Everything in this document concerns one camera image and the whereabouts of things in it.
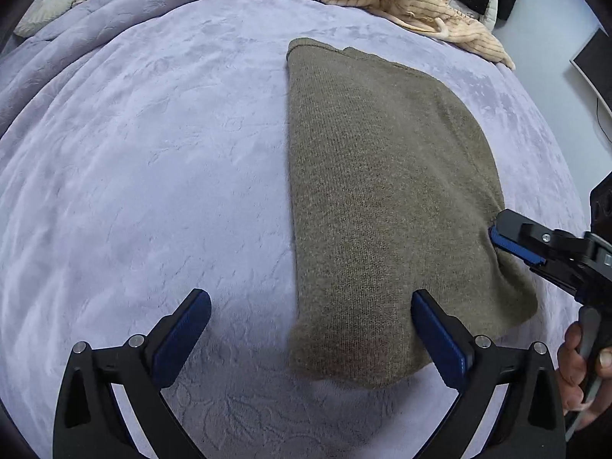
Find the white floor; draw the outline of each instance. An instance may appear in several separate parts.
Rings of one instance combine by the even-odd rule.
[[[555,133],[589,223],[589,193],[612,171],[612,143],[597,124],[597,97],[570,59],[598,27],[584,0],[516,0],[494,31]],[[612,119],[601,105],[599,119],[612,139]]]

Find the black cable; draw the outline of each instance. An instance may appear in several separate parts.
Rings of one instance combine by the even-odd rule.
[[[608,141],[610,143],[612,143],[612,139],[610,139],[610,136],[608,136],[608,134],[604,131],[604,128],[602,128],[602,123],[599,122],[599,97],[597,97],[597,107],[595,108],[595,117],[597,118],[597,123],[599,124],[599,128],[602,130],[602,133],[604,133],[604,136],[608,138]]]

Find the blue gripper pad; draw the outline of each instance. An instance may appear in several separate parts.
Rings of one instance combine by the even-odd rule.
[[[527,262],[528,265],[540,265],[546,262],[546,260],[544,260],[544,258],[540,257],[538,254],[527,250],[526,248],[517,245],[515,242],[501,236],[495,226],[491,226],[489,228],[489,237],[493,245],[510,252],[512,255],[516,255],[516,257],[519,259]]]
[[[174,383],[202,331],[210,320],[212,304],[204,290],[193,290],[171,316],[165,316],[153,328],[158,337],[151,358],[151,379],[157,389]]]
[[[437,310],[443,316],[444,311],[438,305]],[[471,361],[461,351],[451,334],[436,315],[419,290],[412,294],[412,323],[422,340],[436,369],[449,388],[463,388],[465,376],[470,369]]]

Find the beige cushion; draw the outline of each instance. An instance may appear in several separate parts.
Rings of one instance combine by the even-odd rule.
[[[72,0],[34,0],[13,31],[17,36],[29,38],[69,10]]]

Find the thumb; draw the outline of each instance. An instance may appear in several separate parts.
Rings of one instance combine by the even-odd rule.
[[[601,378],[612,378],[612,348],[607,348],[599,352],[596,370]]]

